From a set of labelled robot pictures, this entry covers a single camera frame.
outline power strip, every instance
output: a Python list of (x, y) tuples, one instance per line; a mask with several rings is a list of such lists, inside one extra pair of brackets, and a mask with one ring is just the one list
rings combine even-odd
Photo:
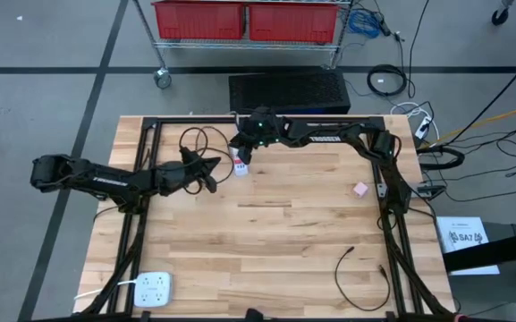
[(172, 275), (167, 272), (142, 273), (134, 286), (134, 306), (163, 307), (172, 300)]
[(433, 119), (431, 117), (425, 116), (425, 118), (422, 119), (419, 128), (415, 131), (415, 136), (421, 140), (424, 139), (428, 132), (427, 125), (429, 125), (432, 121)]

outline gray floor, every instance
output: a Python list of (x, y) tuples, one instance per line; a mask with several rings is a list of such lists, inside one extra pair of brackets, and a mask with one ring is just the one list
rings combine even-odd
[[(141, 1), (153, 20), (149, 1)], [(366, 1), (367, 7), (372, 4)], [(415, 46), (415, 66), (515, 66), (516, 3), (500, 28), (489, 17), (498, 0), (431, 1)], [(405, 63), (424, 0), (380, 5), (392, 30), (406, 39)], [(0, 67), (98, 67), (113, 24), (118, 1), (71, 0), (47, 2), (0, 0)], [(347, 35), (345, 44), (362, 41)], [(327, 54), (296, 52), (169, 51), (170, 66), (320, 65)], [(351, 46), (342, 65), (398, 64), (399, 52), (390, 38)], [(110, 66), (156, 66), (137, 14), (129, 4), (116, 40)], [(227, 74), (176, 74), (171, 88), (157, 89), (151, 75), (107, 74), (82, 156), (106, 163), (115, 126), (124, 114), (223, 114), (229, 110)], [(364, 73), (345, 75), (359, 93), (368, 93)], [(511, 78), (510, 74), (419, 73), (416, 102), (430, 100), (439, 130), (447, 133), (465, 125)], [(42, 154), (70, 153), (94, 74), (0, 74), (0, 321), (18, 317), (39, 248), (53, 211), (55, 194), (41, 194), (29, 186), (31, 160)], [(359, 97), (350, 91), (352, 114), (387, 114), (391, 105), (378, 97)], [(395, 102), (407, 100), (405, 94)], [(516, 83), (488, 116), (516, 109)], [(471, 131), (488, 133), (516, 128), (516, 116)], [(466, 163), (447, 172), (457, 177), (487, 169), (516, 165), (495, 147), (482, 148)], [(450, 182), (455, 198), (516, 189), (516, 177), (487, 175)], [(496, 223), (516, 224), (516, 194), (478, 202), (455, 203), (442, 196), (433, 202), (440, 216), (481, 216)], [(34, 318), (66, 316), (72, 309), (85, 258), (97, 202), (74, 192), (39, 296)], [(498, 303), (460, 299), (470, 313)], [(516, 305), (483, 315), (516, 320)]]

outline red bin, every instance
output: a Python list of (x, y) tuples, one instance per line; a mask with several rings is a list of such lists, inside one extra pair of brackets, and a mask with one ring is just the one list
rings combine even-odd
[(160, 38), (241, 39), (243, 6), (163, 1), (153, 3)]
[(250, 39), (333, 42), (333, 4), (250, 4)]

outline blue cable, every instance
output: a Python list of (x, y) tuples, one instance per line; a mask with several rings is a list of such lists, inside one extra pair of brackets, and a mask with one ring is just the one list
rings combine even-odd
[(348, 31), (358, 33), (367, 38), (377, 38), (381, 33), (381, 26), (375, 14), (363, 9), (351, 10)]

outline wooden table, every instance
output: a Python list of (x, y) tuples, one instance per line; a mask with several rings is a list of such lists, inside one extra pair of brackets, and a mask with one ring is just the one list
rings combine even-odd
[[(408, 182), (422, 180), (410, 127), (405, 116), (386, 115), (386, 128), (402, 139), (398, 166)], [(121, 118), (109, 165), (132, 170), (142, 117)], [(157, 162), (180, 160), (178, 139), (191, 126), (165, 124)], [(233, 124), (211, 124), (228, 138)], [(224, 139), (207, 130), (209, 146), (226, 149)], [(184, 143), (194, 145), (196, 132)], [(217, 153), (208, 151), (205, 157)], [(229, 160), (213, 172), (224, 178)], [(355, 198), (351, 189), (367, 183), (367, 195)], [(383, 232), (376, 226), (378, 206), (369, 161), (346, 144), (310, 144), (289, 149), (281, 145), (253, 153), (250, 174), (232, 176), (217, 193), (197, 196), (178, 191), (169, 198), (153, 197), (140, 271), (173, 274), (173, 301), (151, 309), (153, 316), (242, 317), (247, 308), (269, 317), (382, 318), (395, 310), (394, 297), (377, 311), (354, 309), (334, 283), (335, 264), (351, 246), (339, 279), (349, 297), (373, 307), (386, 296), (378, 265), (388, 272)], [(419, 200), (411, 206), (429, 209)], [(98, 211), (111, 207), (101, 202)], [(114, 270), (123, 215), (101, 215), (93, 228), (79, 293), (101, 288)], [(443, 257), (432, 219), (416, 212), (406, 215), (415, 267), (429, 289), (454, 310)], [(402, 272), (407, 310), (412, 310)], [(126, 286), (119, 307), (122, 307)], [(92, 296), (75, 303), (84, 309)]]

